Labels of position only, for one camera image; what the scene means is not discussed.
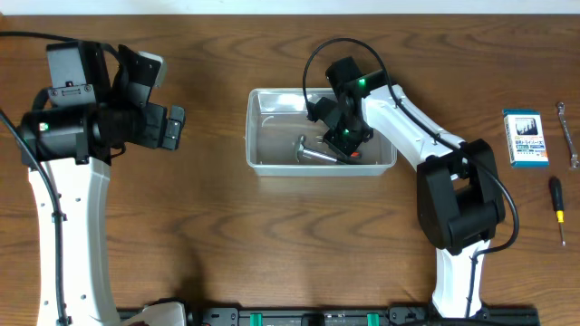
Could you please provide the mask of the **small claw hammer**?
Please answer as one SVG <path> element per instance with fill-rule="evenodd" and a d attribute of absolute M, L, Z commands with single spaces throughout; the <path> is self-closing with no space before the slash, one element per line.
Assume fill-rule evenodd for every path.
<path fill-rule="evenodd" d="M 339 158 L 307 148 L 305 146 L 305 135 L 300 135 L 295 143 L 295 158 L 297 161 L 300 161 L 301 158 L 310 158 L 335 165 L 347 165 L 346 161 Z"/>

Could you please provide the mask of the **clear plastic container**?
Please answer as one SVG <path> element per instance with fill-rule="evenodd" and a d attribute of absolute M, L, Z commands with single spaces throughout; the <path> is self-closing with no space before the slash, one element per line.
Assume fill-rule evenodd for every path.
<path fill-rule="evenodd" d="M 397 161 L 397 149 L 375 134 L 356 151 L 361 159 L 340 158 L 324 142 L 317 142 L 328 127 L 307 119 L 306 101 L 334 100 L 329 88 L 314 88 L 304 96 L 299 88 L 263 88 L 249 93 L 246 113 L 246 162 L 261 177 L 375 177 Z M 347 162 L 335 165 L 310 158 L 295 158 L 295 143 L 305 135 L 307 148 Z"/>

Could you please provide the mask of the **blue white cardboard box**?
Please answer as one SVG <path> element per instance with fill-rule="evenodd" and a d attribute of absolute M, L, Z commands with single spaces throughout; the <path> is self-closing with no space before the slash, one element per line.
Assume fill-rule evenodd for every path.
<path fill-rule="evenodd" d="M 548 167 L 540 113 L 530 109 L 504 109 L 502 113 L 511 167 Z"/>

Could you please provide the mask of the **black yellow screwdriver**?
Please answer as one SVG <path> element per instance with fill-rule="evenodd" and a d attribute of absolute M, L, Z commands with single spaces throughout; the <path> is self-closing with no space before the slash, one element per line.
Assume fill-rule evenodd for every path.
<path fill-rule="evenodd" d="M 566 245 L 566 237 L 564 231 L 564 199 L 563 199 L 563 188 L 561 181 L 558 177 L 551 177 L 548 182 L 550 195 L 552 198 L 553 210 L 556 213 L 556 219 L 559 227 L 559 233 L 561 238 L 561 245 Z"/>

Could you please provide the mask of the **silver double-ended wrench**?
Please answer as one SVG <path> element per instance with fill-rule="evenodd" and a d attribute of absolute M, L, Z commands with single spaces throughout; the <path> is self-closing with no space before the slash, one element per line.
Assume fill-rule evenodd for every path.
<path fill-rule="evenodd" d="M 556 109 L 565 136 L 565 141 L 567 142 L 567 146 L 570 152 L 570 168 L 572 170 L 578 170 L 579 169 L 578 152 L 574 146 L 570 130 L 567 127 L 566 106 L 562 101 L 560 101 L 556 104 Z"/>

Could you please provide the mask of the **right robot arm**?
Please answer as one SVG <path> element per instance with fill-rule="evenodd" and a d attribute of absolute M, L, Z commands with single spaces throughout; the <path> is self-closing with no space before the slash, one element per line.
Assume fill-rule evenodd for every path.
<path fill-rule="evenodd" d="M 417 173 L 417 217 L 436 248 L 432 305 L 443 318 L 473 318 L 479 298 L 480 261 L 504 221 L 502 192 L 490 145 L 467 142 L 434 123 L 382 72 L 363 74 L 354 58 L 325 72 L 334 97 L 315 105 L 328 130 L 324 142 L 349 158 L 374 133 L 382 134 Z"/>

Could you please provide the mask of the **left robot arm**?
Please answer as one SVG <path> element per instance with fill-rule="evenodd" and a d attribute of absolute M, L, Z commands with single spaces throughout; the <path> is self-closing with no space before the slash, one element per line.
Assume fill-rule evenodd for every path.
<path fill-rule="evenodd" d="M 111 163 L 128 144 L 174 150 L 185 111 L 150 101 L 167 64 L 126 46 L 71 40 L 46 48 L 52 83 L 18 126 L 38 214 L 41 325 L 183 325 L 162 300 L 121 314 L 112 296 L 105 210 Z"/>

